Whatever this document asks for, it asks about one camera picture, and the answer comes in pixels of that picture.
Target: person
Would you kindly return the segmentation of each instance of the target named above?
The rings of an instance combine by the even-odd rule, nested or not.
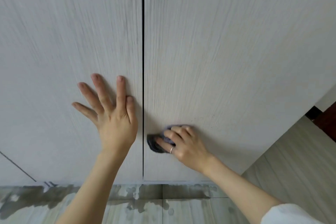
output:
[[[72,105],[97,127],[102,150],[90,175],[57,224],[102,222],[115,176],[137,135],[134,99],[126,95],[125,78],[117,77],[116,105],[109,98],[103,78],[99,74],[92,74],[91,78],[98,96],[84,82],[78,83],[78,87],[92,108],[77,102]],[[185,166],[216,183],[250,223],[321,223],[299,206],[282,203],[232,171],[207,151],[191,127],[172,127],[164,135],[176,146],[172,148],[161,138],[157,139],[157,143]]]

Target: finger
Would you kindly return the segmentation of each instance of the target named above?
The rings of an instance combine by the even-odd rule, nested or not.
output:
[[[107,93],[106,85],[100,74],[91,74],[91,79],[96,87],[98,98],[105,111],[112,111],[113,105]]]
[[[121,115],[126,115],[126,86],[123,76],[117,77],[117,111]]]
[[[95,110],[95,112],[98,114],[104,113],[104,108],[102,107],[98,97],[92,92],[90,87],[87,86],[87,84],[84,82],[78,83],[77,86],[81,91],[82,95],[92,107],[92,109]]]
[[[73,102],[71,105],[75,107],[77,111],[80,111],[84,116],[88,117],[94,124],[96,124],[98,119],[97,113],[94,110],[77,102]]]
[[[182,138],[174,131],[166,130],[165,132],[163,132],[163,134],[171,139],[176,145],[183,144]]]
[[[178,127],[178,126],[173,126],[170,130],[175,131],[176,133],[178,133],[179,136],[182,137],[182,139],[184,141],[191,139],[189,133],[186,131],[185,128]]]
[[[126,98],[126,111],[129,117],[129,121],[131,124],[137,120],[137,117],[135,115],[135,104],[134,99],[131,96],[128,96]]]
[[[173,148],[173,150],[171,151],[171,154],[174,154],[174,146],[172,146],[169,143],[166,143],[165,141],[163,141],[162,138],[158,137],[155,139],[156,143],[161,146],[166,152],[170,152],[171,149]]]
[[[192,137],[195,137],[196,133],[193,131],[191,126],[183,125],[182,128],[184,128],[188,132],[189,135],[191,135]]]

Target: tile floor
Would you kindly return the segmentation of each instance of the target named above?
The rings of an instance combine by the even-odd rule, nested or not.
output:
[[[336,220],[336,143],[301,118],[244,174],[324,223]],[[0,224],[53,224],[78,187],[0,188]],[[248,223],[214,184],[114,185],[103,223]]]

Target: white sleeve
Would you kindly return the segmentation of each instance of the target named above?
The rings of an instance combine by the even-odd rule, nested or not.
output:
[[[306,213],[300,206],[282,204],[273,206],[261,219],[261,224],[323,224]]]

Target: person's right hand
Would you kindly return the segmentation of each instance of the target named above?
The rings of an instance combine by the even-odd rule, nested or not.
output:
[[[170,138],[176,147],[166,143],[162,138],[157,138],[156,142],[166,151],[173,154],[185,166],[194,169],[202,174],[207,168],[212,154],[207,151],[199,136],[189,126],[172,127],[166,130],[164,135]]]

